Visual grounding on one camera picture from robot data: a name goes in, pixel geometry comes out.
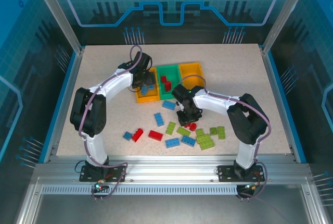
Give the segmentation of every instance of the glass panel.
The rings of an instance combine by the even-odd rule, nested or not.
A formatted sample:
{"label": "glass panel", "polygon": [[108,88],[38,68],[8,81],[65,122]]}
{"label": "glass panel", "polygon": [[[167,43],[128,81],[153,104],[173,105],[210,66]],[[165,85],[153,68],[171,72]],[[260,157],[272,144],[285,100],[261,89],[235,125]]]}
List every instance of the glass panel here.
{"label": "glass panel", "polygon": [[332,3],[299,0],[271,50],[314,175],[333,174]]}
{"label": "glass panel", "polygon": [[73,50],[44,0],[0,8],[0,216],[14,223]]}
{"label": "glass panel", "polygon": [[263,43],[285,0],[59,0],[81,44]]}

